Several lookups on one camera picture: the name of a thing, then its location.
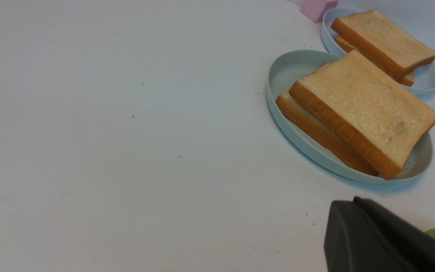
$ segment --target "white bread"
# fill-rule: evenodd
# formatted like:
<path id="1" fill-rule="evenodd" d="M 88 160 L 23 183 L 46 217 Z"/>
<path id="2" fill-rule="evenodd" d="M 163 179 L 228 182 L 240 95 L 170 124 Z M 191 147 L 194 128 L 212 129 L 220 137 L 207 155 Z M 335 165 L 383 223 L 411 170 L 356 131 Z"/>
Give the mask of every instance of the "white bread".
<path id="1" fill-rule="evenodd" d="M 385 178 L 399 173 L 435 110 L 357 51 L 295 82 L 290 95 Z"/>
<path id="2" fill-rule="evenodd" d="M 433 50 L 377 10 L 338 17 L 331 28 L 397 81 L 435 59 Z"/>
<path id="3" fill-rule="evenodd" d="M 345 165 L 365 174 L 378 175 L 377 170 L 370 163 L 313 114 L 305 110 L 297 100 L 290 96 L 288 91 L 278 96 L 276 105 L 286 118 L 324 148 L 330 150 Z"/>
<path id="4" fill-rule="evenodd" d="M 335 42 L 338 46 L 340 46 L 346 53 L 350 53 L 352 50 L 357 50 L 355 46 L 351 45 L 349 42 L 347 42 L 342 36 L 337 36 L 335 38 Z M 397 82 L 399 82 L 402 85 L 405 86 L 412 86 L 414 85 L 414 71 L 406 74 L 403 78 L 399 79 Z"/>

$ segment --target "plate rim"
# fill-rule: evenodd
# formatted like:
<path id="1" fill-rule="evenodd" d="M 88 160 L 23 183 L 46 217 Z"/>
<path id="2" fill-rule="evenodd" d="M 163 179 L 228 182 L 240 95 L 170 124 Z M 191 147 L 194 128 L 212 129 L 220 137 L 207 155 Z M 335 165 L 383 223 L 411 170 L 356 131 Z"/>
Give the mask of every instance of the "plate rim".
<path id="1" fill-rule="evenodd" d="M 299 52 L 313 52 L 313 53 L 327 54 L 327 55 L 330 55 L 331 57 L 338 57 L 338 58 L 340 58 L 340 56 L 334 55 L 334 54 L 329 53 L 329 52 L 323 52 L 323 51 L 318 51 L 318 50 L 294 50 L 294 51 L 290 51 L 290 52 L 284 53 L 282 55 L 279 55 L 273 61 L 273 63 L 271 64 L 271 66 L 268 69 L 268 76 L 266 79 L 266 98 L 268 101 L 268 108 L 271 112 L 271 115 L 273 116 L 273 119 L 275 120 L 276 124 L 280 128 L 280 130 L 283 132 L 283 134 L 286 136 L 286 138 L 288 138 L 288 140 L 297 149 L 300 150 L 300 152 L 302 152 L 309 159 L 313 160 L 314 163 L 320 165 L 321 167 L 323 167 L 327 171 L 332 172 L 340 177 L 349 179 L 351 181 L 356 181 L 356 182 L 360 182 L 363 184 L 386 185 L 386 184 L 404 183 L 404 182 L 412 181 L 412 180 L 415 180 L 415 179 L 421 177 L 429 169 L 430 164 L 431 164 L 433 157 L 434 157 L 433 156 L 433 143 L 432 143 L 432 138 L 430 137 L 429 131 L 427 133 L 425 133 L 423 135 L 423 137 L 421 138 L 421 139 L 427 138 L 426 141 L 430 142 L 430 148 L 431 148 L 430 160 L 429 160 L 429 163 L 427 164 L 427 166 L 425 167 L 425 169 L 423 169 L 423 171 L 421 173 L 419 173 L 413 177 L 403 178 L 403 179 L 392 178 L 390 180 L 386 180 L 382 177 L 371 176 L 368 174 L 358 172 L 357 170 L 352 169 L 343 163 L 341 164 L 341 163 L 337 162 L 336 160 L 332 159 L 330 156 L 326 155 L 321 150 L 319 150 L 318 148 L 316 148 L 315 146 L 310 144 L 309 141 L 307 141 L 302 135 L 297 133 L 295 131 L 295 128 L 292 127 L 290 125 L 290 123 L 288 122 L 288 119 L 281 113 L 281 111 L 278 108 L 278 105 L 276 105 L 276 101 L 274 100 L 273 95 L 271 94 L 270 76 L 271 76 L 271 70 L 273 69 L 274 65 L 277 63 L 278 60 L 280 60 L 282 57 L 286 57 L 286 55 L 297 54 Z M 292 139 L 292 137 L 290 135 L 288 135 L 288 133 L 295 134 L 295 136 L 297 136 L 301 142 L 306 143 L 307 146 L 302 147 L 299 144 L 295 143 L 295 140 Z M 321 160 L 327 160 L 328 165 L 324 165 L 324 163 L 317 161 L 320 159 L 318 157 L 321 157 Z M 336 172 L 335 170 L 332 170 L 331 168 L 340 169 L 341 171 Z"/>
<path id="2" fill-rule="evenodd" d="M 324 35 L 327 35 L 327 38 L 329 38 L 330 40 L 332 40 L 333 44 L 335 45 L 335 47 L 343 54 L 346 55 L 347 53 L 345 52 L 345 50 L 343 50 L 338 43 L 335 42 L 335 40 L 332 38 L 332 35 L 330 34 L 330 31 L 328 30 L 328 28 L 326 27 L 325 24 L 325 18 L 328 16 L 328 14 L 332 13 L 333 11 L 336 10 L 344 10 L 344 11 L 352 11 L 352 12 L 366 12 L 363 11 L 361 9 L 356 9 L 356 8 L 351 8 L 351 7 L 335 7 L 332 9 L 327 10 L 324 14 L 323 14 L 323 20 L 322 20 L 322 24 L 321 24 L 321 31 L 320 31 L 320 36 L 321 36 L 321 40 L 323 42 L 323 45 L 325 46 L 326 50 L 331 53 L 330 48 L 328 43 L 325 42 L 324 40 Z M 407 90 L 409 90 L 411 93 L 414 93 L 414 95 L 416 96 L 422 96 L 431 92 L 435 91 L 435 87 L 433 88 L 413 88 L 413 87 L 409 87 L 406 85 L 401 84 L 401 86 L 403 86 L 404 88 L 406 88 Z"/>

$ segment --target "plate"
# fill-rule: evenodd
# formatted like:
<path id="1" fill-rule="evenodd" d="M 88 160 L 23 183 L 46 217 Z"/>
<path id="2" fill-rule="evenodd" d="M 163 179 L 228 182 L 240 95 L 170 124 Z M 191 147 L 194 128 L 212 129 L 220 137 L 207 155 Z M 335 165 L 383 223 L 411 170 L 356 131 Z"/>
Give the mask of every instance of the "plate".
<path id="1" fill-rule="evenodd" d="M 328 149 L 309 137 L 299 127 L 290 122 L 276 105 L 278 95 L 287 91 L 297 79 L 311 74 L 326 62 L 335 62 L 339 56 L 314 50 L 298 50 L 278 57 L 271 65 L 266 85 L 266 96 L 271 114 L 285 136 L 306 156 L 335 174 L 353 181 L 367 184 L 394 184 L 409 181 L 420 176 L 429 166 L 432 156 L 432 141 L 426 133 L 412 150 L 406 166 L 389 181 L 380 176 L 374 177 L 346 166 Z"/>
<path id="2" fill-rule="evenodd" d="M 340 57 L 346 54 L 345 51 L 335 42 L 334 39 L 338 34 L 333 31 L 330 26 L 337 17 L 347 16 L 358 12 L 364 11 L 349 8 L 333 8 L 325 12 L 323 15 L 323 24 L 321 25 L 321 39 L 323 40 L 323 44 L 328 52 Z M 411 93 L 414 93 L 416 96 L 435 91 L 435 60 L 431 64 L 419 67 L 415 70 L 414 85 L 411 87 L 405 85 L 402 86 Z"/>

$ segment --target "light blue plate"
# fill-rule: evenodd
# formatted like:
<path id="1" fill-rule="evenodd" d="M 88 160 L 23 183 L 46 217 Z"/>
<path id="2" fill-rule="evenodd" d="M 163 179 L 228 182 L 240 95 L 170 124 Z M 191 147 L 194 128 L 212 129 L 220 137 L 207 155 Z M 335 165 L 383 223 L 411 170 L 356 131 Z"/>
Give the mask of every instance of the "light blue plate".
<path id="1" fill-rule="evenodd" d="M 323 15 L 323 24 L 321 25 L 321 39 L 323 40 L 323 44 L 328 52 L 340 57 L 346 54 L 345 51 L 335 42 L 335 38 L 338 34 L 333 31 L 330 26 L 337 17 L 347 16 L 358 12 L 364 11 L 349 8 L 333 8 L 325 12 Z M 435 91 L 435 60 L 431 64 L 419 67 L 415 70 L 414 85 L 411 87 L 405 85 L 402 86 L 416 96 Z"/>
<path id="2" fill-rule="evenodd" d="M 298 50 L 286 53 L 275 60 L 269 71 L 266 96 L 271 114 L 273 114 L 280 129 L 306 156 L 344 178 L 367 184 L 393 184 L 420 176 L 432 160 L 433 151 L 429 133 L 424 135 L 414 147 L 404 170 L 394 179 L 387 181 L 380 176 L 363 174 L 346 166 L 328 149 L 290 122 L 278 109 L 276 105 L 278 95 L 287 91 L 301 77 L 311 74 L 326 62 L 332 63 L 339 58 L 336 55 L 320 51 Z"/>

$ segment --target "pink block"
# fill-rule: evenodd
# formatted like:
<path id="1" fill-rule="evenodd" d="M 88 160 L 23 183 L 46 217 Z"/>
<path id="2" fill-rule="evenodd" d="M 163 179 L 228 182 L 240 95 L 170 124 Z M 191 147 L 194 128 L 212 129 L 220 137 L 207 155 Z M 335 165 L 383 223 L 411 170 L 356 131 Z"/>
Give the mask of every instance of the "pink block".
<path id="1" fill-rule="evenodd" d="M 338 0 L 304 0 L 300 11 L 312 22 L 320 23 L 323 14 L 338 5 Z"/>

